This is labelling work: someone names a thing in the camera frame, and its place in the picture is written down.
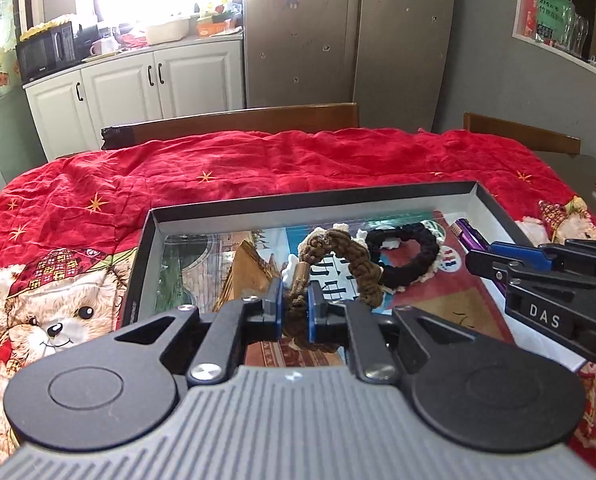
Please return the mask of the black crochet scrunchie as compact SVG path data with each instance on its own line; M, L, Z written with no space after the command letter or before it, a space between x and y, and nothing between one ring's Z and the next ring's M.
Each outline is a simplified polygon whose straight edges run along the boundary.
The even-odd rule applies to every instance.
M364 242L371 262L381 268L379 284L390 294L435 272L440 255L437 237L421 222L370 230Z

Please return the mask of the purple lighter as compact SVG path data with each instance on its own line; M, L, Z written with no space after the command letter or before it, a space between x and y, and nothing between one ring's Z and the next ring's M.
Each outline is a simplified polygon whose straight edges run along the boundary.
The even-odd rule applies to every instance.
M450 225L450 230L467 250L467 270L479 278L490 280L500 293L506 295L506 278L502 266L507 266L511 258L493 252L488 241L466 218L458 218Z

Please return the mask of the tan paper pyramid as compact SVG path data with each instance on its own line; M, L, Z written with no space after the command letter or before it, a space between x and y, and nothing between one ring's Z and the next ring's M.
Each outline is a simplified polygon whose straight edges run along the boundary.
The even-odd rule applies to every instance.
M235 256L228 269L220 295L213 311L217 312L228 301L263 294L274 278L279 278L274 257L264 260L250 240L243 240L235 250Z

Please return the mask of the brown braided scrunchie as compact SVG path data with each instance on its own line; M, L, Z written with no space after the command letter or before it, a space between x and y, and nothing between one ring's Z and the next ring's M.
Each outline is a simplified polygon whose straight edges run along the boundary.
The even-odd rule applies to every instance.
M328 229L289 228L289 257L281 272L288 301L284 334L295 347L333 352L335 344L307 340L307 286L318 282L327 301L359 300L370 308L383 304L381 268L371 262L362 230L355 236L345 223Z

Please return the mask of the black shallow box tray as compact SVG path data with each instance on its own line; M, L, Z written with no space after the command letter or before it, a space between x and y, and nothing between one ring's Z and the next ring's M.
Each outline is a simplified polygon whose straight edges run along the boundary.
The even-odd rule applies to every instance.
M494 252L530 247L469 181L157 208L147 214L120 322L175 309L209 315L260 296L270 300L272 337L334 348L329 304L355 301L383 321L413 306L579 370L582 356L506 313L502 275L485 285L469 272L471 232Z

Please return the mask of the wooden chair back right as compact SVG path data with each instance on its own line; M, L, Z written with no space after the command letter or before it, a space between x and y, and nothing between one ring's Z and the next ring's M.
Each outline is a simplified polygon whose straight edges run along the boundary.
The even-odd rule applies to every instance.
M575 136L469 112L466 112L462 119L464 128L468 131L503 136L523 144L534 152L571 156L581 154L582 141Z

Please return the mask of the wooden chair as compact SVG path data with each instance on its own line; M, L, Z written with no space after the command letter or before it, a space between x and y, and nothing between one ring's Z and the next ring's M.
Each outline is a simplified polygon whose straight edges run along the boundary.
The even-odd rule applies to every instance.
M503 136L523 144L534 152L571 156L581 154L582 141L575 136L469 112L466 112L462 119L464 128L468 131Z
M222 131L279 133L298 130L318 133L356 128L358 125L359 107L356 103L243 108L106 127L102 130L102 149L119 150L153 140L165 141Z

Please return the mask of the red quilted blanket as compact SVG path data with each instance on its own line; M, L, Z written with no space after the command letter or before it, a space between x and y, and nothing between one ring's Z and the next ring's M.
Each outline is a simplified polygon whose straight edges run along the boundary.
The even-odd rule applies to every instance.
M529 148L462 130L225 131L22 174L0 195L0 479L596 479L568 445L575 370L413 306L376 315L396 384L281 337L188 385L217 312L120 322L149 211L468 181L514 222L571 196Z

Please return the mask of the wooden chair back centre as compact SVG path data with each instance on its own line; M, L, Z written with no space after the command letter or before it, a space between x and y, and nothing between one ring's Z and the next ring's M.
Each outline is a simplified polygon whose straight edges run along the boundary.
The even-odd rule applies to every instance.
M298 130L318 133L356 128L358 125L359 107L356 103L243 108L106 127L102 130L102 149L119 150L153 140L165 141L222 131L279 133Z

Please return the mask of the green and red poster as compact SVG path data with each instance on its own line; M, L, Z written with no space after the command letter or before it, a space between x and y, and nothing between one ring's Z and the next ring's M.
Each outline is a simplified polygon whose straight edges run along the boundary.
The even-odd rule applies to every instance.
M573 14L571 0L522 0L519 32L544 44L563 46Z

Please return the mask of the steel double-door refrigerator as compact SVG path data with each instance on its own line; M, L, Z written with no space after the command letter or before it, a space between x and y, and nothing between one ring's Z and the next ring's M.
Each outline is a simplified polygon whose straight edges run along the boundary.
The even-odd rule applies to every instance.
M243 0L250 107L354 102L364 127L428 130L454 0Z

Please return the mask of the white kitchen cabinet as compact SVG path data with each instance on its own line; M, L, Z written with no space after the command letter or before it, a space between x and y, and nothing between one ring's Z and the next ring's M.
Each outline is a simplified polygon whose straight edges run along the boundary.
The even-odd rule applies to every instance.
M98 150L107 127L243 108L243 34L97 58L24 90L47 160Z

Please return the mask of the white plastic basin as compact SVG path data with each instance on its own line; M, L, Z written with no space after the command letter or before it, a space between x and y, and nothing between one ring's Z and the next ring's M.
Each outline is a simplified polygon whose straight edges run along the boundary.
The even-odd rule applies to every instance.
M168 44L168 42L184 39L189 35L190 30L189 18L178 18L148 27L145 38L149 46Z

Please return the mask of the white mug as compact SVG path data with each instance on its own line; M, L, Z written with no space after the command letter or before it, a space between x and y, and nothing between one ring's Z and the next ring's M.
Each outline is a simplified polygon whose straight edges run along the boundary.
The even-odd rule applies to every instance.
M98 55L105 55L117 50L117 44L115 40L110 37L98 39L91 44L90 47L90 55L91 56L98 56Z

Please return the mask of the black microwave oven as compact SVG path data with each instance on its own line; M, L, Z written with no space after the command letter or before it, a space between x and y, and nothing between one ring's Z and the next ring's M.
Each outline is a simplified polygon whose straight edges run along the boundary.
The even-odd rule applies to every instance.
M79 59L71 21L51 25L20 40L16 55L23 84L77 65Z

